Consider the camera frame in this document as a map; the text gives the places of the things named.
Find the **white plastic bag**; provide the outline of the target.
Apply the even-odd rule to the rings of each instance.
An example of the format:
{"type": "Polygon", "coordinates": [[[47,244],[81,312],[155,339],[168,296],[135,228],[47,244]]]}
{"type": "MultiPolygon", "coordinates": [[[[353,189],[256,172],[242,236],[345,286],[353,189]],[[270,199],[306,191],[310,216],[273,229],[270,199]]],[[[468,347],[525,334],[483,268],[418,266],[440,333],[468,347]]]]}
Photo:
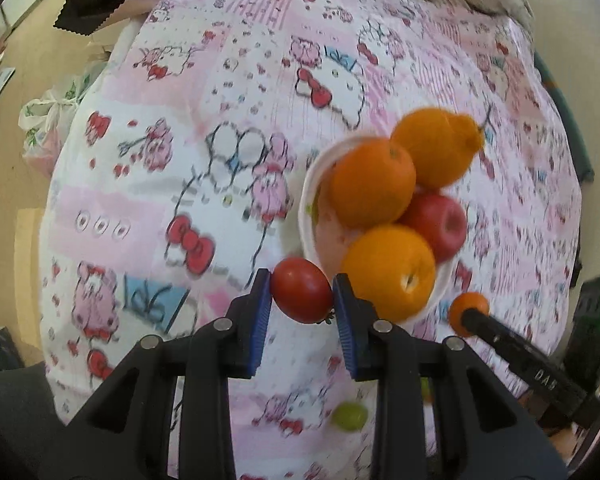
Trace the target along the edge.
{"type": "Polygon", "coordinates": [[[18,126],[24,132],[24,162],[50,178],[69,134],[74,116],[106,62],[88,63],[82,73],[66,75],[40,98],[23,105],[18,126]]]}

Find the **bumpy necked orange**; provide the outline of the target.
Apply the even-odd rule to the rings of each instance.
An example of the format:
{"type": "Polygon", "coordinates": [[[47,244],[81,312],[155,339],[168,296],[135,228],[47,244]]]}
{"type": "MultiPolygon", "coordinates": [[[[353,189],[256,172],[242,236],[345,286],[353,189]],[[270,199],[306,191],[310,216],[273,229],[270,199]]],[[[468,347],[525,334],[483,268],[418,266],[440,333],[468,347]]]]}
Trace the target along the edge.
{"type": "Polygon", "coordinates": [[[484,135],[469,115],[425,107],[405,115],[391,140],[411,155],[417,185],[438,190],[464,177],[483,148],[484,135]]]}

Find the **green cherry tomato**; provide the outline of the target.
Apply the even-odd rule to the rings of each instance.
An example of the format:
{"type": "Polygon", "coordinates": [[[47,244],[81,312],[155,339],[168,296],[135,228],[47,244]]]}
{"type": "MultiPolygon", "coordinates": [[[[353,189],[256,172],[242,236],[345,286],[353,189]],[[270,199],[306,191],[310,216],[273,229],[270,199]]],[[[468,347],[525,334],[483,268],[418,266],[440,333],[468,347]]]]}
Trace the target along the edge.
{"type": "Polygon", "coordinates": [[[330,422],[344,432],[360,432],[366,425],[368,409],[360,402],[344,401],[334,408],[330,422]]]}

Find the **round orange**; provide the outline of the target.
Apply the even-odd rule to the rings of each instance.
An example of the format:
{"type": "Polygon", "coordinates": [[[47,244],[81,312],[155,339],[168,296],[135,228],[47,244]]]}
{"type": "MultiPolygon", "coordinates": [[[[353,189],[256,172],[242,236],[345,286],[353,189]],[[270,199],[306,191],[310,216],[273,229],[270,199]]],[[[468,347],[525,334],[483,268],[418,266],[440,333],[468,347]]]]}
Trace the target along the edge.
{"type": "Polygon", "coordinates": [[[373,139],[336,162],[328,194],[340,223],[362,230],[398,220],[415,185],[416,170],[406,149],[389,139],[373,139]]]}

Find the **teal bed edge cushion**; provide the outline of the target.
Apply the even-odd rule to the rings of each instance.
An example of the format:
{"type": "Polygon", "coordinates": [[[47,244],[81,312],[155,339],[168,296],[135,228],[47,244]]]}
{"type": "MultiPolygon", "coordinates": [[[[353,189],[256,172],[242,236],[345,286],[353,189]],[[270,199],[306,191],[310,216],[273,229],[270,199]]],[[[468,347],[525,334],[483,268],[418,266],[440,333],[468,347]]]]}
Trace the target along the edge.
{"type": "Polygon", "coordinates": [[[565,127],[573,167],[576,170],[579,183],[593,183],[595,180],[595,170],[576,118],[574,118],[562,90],[559,89],[552,73],[538,52],[534,54],[534,66],[539,71],[542,85],[552,98],[562,124],[565,127]]]}

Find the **large orange with navel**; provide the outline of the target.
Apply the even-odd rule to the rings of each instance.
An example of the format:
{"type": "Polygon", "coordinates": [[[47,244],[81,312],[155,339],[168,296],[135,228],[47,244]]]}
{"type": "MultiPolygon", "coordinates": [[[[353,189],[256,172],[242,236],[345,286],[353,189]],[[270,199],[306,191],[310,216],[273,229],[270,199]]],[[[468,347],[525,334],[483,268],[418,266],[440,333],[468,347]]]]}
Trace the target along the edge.
{"type": "Polygon", "coordinates": [[[426,240],[406,226],[376,226],[347,249],[339,271],[355,295],[371,302],[381,318],[401,323],[426,307],[437,277],[426,240]]]}

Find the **pink strawberry bowl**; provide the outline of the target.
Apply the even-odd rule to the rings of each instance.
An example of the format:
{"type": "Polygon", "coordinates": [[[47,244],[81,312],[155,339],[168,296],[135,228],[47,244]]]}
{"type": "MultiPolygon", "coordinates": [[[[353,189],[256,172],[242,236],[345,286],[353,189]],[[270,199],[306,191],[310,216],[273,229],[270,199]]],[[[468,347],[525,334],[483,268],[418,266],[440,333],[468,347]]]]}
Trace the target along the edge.
{"type": "MultiPolygon", "coordinates": [[[[349,246],[369,229],[349,229],[338,220],[328,194],[328,180],[336,162],[373,136],[352,136],[325,148],[309,166],[303,181],[299,203],[298,227],[303,255],[315,263],[328,278],[334,278],[349,246]]],[[[428,312],[442,299],[451,281],[449,263],[437,264],[437,277],[429,300],[419,314],[401,323],[415,323],[427,316],[428,312]]]]}

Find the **pink hello kitty bedspread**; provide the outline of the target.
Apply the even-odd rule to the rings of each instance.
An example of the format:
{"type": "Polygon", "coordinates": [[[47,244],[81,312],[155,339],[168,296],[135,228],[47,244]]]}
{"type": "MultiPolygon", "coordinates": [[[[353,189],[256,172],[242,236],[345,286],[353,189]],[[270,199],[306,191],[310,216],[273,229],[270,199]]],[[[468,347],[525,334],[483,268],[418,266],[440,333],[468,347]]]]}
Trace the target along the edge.
{"type": "MultiPolygon", "coordinates": [[[[321,151],[391,140],[425,107],[471,116],[484,144],[446,188],[416,182],[465,209],[467,236],[427,316],[389,322],[463,339],[518,401],[528,385],[457,336],[448,311],[478,292],[546,350],[565,329],[581,192],[521,27],[422,0],[160,0],[114,53],[73,119],[41,228],[43,351],[64,429],[143,337],[187,337],[259,270],[306,258],[299,203],[321,151]]],[[[261,364],[228,395],[233,479],[373,479],[377,384],[344,364],[334,293],[318,324],[272,296],[261,364]],[[362,431],[330,422],[344,401],[368,409],[362,431]]],[[[44,479],[57,479],[60,434],[44,479]]]]}

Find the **red apple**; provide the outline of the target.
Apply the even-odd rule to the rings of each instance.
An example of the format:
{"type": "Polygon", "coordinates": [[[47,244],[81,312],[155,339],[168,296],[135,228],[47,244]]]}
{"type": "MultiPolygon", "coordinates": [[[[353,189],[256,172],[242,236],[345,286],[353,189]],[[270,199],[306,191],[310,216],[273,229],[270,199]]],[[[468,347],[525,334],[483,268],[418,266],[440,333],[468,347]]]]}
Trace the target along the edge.
{"type": "Polygon", "coordinates": [[[451,260],[465,244],[468,226],[465,209],[445,195],[416,193],[398,223],[426,240],[437,264],[451,260]]]}

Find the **red cherry tomato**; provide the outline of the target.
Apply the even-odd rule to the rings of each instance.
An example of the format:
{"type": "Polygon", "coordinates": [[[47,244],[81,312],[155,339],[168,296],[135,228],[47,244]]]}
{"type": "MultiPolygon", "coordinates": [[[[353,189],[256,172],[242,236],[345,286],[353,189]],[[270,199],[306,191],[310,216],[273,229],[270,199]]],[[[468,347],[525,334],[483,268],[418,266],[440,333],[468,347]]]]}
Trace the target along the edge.
{"type": "Polygon", "coordinates": [[[271,278],[271,294],[288,318],[302,324],[325,322],[332,312],[332,289],[324,273],[300,257],[282,260],[271,278]]]}

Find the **small mandarin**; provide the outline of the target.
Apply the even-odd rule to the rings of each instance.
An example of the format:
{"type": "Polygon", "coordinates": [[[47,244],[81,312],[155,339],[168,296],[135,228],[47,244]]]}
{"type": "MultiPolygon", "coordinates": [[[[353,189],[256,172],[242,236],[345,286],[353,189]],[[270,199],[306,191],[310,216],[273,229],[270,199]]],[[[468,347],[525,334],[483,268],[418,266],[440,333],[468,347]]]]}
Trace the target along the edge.
{"type": "Polygon", "coordinates": [[[489,300],[478,292],[463,292],[457,296],[449,307],[448,322],[457,336],[469,338],[472,333],[463,325],[462,316],[468,310],[477,310],[482,314],[490,314],[489,300]]]}

